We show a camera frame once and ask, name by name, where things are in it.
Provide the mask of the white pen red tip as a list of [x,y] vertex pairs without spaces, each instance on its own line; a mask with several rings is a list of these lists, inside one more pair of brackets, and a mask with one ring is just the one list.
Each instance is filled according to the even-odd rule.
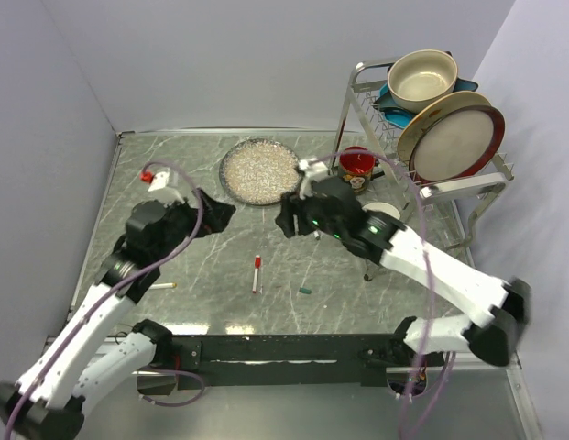
[[259,269],[255,269],[255,262],[254,262],[254,272],[253,272],[253,282],[252,282],[252,293],[258,294],[262,290],[261,285],[261,267]]

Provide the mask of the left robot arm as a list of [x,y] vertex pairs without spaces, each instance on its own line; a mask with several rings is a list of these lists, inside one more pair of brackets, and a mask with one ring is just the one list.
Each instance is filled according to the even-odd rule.
[[17,381],[0,382],[0,418],[5,437],[73,439],[95,404],[134,370],[159,369],[172,358],[172,333],[145,320],[120,347],[93,360],[109,332],[136,306],[160,275],[160,266],[195,238],[223,232],[235,207],[203,190],[191,207],[170,203],[136,205],[125,232],[103,261],[93,285],[71,320],[41,358]]

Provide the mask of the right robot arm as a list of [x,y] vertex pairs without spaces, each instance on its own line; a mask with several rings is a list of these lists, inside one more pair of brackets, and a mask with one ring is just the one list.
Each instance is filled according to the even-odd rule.
[[287,238],[318,230],[351,254],[417,281],[459,310],[433,321],[404,319],[392,342],[393,357],[412,365],[423,354],[470,352],[488,365],[505,367],[530,321],[531,286],[488,275],[423,243],[393,216],[362,207],[337,177],[312,185],[312,193],[285,192],[275,220]]

